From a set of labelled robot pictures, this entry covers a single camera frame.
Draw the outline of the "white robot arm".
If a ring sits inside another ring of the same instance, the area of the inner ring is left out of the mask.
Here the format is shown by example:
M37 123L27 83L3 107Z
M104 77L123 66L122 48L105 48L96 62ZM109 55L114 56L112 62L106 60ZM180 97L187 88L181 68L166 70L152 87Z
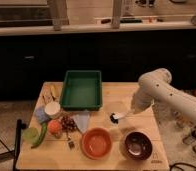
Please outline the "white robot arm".
M133 94L131 110L134 114L141 113L151 106L153 100L159 100L196 124L196 97L172 87L171 80L172 75L165 68L142 74L138 79L139 88Z

